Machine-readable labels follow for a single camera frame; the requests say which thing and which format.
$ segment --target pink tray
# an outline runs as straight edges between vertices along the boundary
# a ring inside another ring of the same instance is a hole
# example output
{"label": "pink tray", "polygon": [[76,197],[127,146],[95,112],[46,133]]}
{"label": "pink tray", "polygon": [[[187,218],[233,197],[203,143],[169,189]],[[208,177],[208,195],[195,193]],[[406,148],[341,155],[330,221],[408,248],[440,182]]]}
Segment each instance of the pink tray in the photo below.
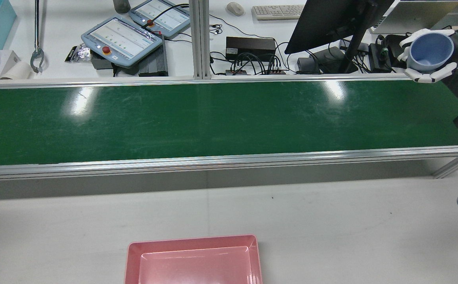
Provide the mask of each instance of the pink tray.
{"label": "pink tray", "polygon": [[132,243],[125,284],[262,284],[254,235]]}

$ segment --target emergency stop button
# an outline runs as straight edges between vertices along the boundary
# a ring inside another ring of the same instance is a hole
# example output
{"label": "emergency stop button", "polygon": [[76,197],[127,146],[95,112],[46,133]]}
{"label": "emergency stop button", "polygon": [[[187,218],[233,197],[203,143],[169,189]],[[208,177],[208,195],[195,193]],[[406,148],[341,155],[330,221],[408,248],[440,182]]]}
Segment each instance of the emergency stop button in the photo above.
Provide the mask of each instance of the emergency stop button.
{"label": "emergency stop button", "polygon": [[110,47],[103,47],[103,54],[108,55],[111,53]]}

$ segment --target white cylinder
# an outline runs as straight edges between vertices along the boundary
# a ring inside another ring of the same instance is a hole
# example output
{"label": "white cylinder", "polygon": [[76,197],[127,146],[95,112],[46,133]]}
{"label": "white cylinder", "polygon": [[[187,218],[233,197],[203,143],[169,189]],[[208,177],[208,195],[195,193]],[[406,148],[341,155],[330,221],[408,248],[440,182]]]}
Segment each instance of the white cylinder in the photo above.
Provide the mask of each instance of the white cylinder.
{"label": "white cylinder", "polygon": [[0,80],[7,80],[7,79],[28,79],[29,75],[32,72],[32,68],[28,63],[23,61],[19,61],[13,66],[8,72],[0,77]]}

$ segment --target computer mouse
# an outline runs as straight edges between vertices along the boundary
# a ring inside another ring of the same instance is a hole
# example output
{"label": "computer mouse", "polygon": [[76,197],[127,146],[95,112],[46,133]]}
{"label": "computer mouse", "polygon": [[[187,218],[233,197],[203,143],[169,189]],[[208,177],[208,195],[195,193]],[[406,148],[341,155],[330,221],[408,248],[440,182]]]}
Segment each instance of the computer mouse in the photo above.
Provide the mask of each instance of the computer mouse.
{"label": "computer mouse", "polygon": [[230,2],[229,4],[227,4],[226,8],[228,11],[230,11],[238,17],[245,14],[245,9],[243,9],[243,7],[241,7],[241,5],[236,2]]}

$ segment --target blue cup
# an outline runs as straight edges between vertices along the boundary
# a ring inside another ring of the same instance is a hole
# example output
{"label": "blue cup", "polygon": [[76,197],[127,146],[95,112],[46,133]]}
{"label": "blue cup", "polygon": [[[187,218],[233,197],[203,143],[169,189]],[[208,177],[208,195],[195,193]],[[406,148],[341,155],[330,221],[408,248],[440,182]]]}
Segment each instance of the blue cup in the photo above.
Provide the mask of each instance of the blue cup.
{"label": "blue cup", "polygon": [[431,32],[413,41],[406,66],[419,72],[431,72],[450,59],[453,54],[453,41],[444,34]]}

